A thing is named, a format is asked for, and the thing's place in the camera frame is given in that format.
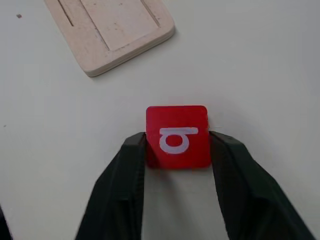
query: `white surface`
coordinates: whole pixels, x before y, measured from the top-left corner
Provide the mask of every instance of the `white surface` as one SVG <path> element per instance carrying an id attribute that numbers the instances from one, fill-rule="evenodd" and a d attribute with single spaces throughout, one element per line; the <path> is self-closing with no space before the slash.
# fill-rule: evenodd
<path id="1" fill-rule="evenodd" d="M 146 108 L 189 104 L 246 144 L 320 238 L 320 1 L 164 3 L 176 35 L 90 79 L 43 1 L 1 1 L 0 204 L 14 239 L 73 239 Z M 227 239 L 211 172 L 165 174 L 147 174 L 144 239 Z"/>

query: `wooden board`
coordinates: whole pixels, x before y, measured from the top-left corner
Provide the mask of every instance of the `wooden board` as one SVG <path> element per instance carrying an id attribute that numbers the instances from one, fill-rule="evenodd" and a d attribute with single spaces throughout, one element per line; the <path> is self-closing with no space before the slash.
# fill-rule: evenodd
<path id="1" fill-rule="evenodd" d="M 89 77 L 169 39 L 174 21 L 161 0 L 45 0 Z"/>

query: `red cube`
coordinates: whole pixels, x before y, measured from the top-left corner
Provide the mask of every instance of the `red cube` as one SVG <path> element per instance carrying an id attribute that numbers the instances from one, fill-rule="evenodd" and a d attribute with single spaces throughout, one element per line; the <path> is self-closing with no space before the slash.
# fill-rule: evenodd
<path id="1" fill-rule="evenodd" d="M 162 169 L 211 164 L 208 113 L 204 106 L 150 106 L 146 110 L 147 165 Z"/>

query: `white letter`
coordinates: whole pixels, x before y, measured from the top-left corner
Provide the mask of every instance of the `white letter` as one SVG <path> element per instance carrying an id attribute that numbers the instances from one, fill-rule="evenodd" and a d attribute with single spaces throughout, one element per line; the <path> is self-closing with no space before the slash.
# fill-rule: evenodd
<path id="1" fill-rule="evenodd" d="M 197 134 L 198 128 L 196 127 L 167 127 L 160 128 L 160 148 L 168 154 L 182 154 L 189 147 L 189 139 L 187 134 Z M 167 144 L 167 137 L 177 135 L 182 138 L 182 143 L 179 146 L 169 146 Z"/>

